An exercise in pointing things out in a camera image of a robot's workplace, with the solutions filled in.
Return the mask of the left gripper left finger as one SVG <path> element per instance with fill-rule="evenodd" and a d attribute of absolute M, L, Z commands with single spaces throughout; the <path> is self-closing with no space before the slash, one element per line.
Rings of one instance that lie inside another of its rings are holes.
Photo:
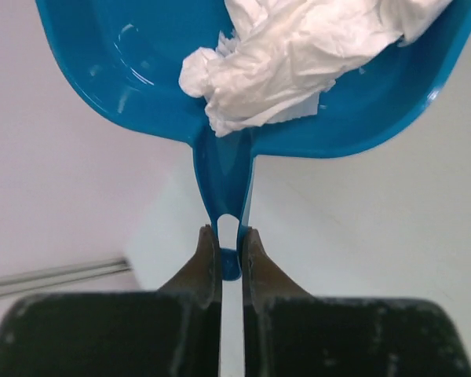
<path fill-rule="evenodd" d="M 193 256 L 157 291 L 156 376 L 219 376 L 220 247 L 209 225 Z"/>

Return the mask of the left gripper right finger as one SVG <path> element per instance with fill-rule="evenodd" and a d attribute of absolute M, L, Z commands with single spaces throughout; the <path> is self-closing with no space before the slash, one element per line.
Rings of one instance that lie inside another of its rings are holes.
<path fill-rule="evenodd" d="M 258 376 L 261 367 L 261 336 L 258 321 L 265 304 L 274 298 L 309 298 L 265 252 L 259 232 L 248 228 L 241 248 L 243 279 L 244 369 L 246 376 Z"/>

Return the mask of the white paper scrap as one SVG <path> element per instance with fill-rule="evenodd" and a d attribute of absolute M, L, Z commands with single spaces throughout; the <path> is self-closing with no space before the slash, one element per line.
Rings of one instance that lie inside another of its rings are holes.
<path fill-rule="evenodd" d="M 315 115 L 339 77 L 394 42 L 418 39 L 445 1 L 227 1 L 232 36 L 182 63 L 179 84 L 206 100 L 218 137 Z"/>

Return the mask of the blue plastic dustpan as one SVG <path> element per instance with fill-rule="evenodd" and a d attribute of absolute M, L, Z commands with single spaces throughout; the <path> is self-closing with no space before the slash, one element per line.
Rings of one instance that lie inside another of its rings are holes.
<path fill-rule="evenodd" d="M 389 46 L 321 95 L 314 116 L 218 138 L 179 85 L 182 60 L 232 24 L 221 1 L 40 1 L 49 47 L 75 92 L 128 130 L 188 144 L 216 223 L 247 230 L 256 156 L 334 158 L 397 135 L 440 92 L 471 33 L 471 1 L 453 1 L 416 41 Z"/>

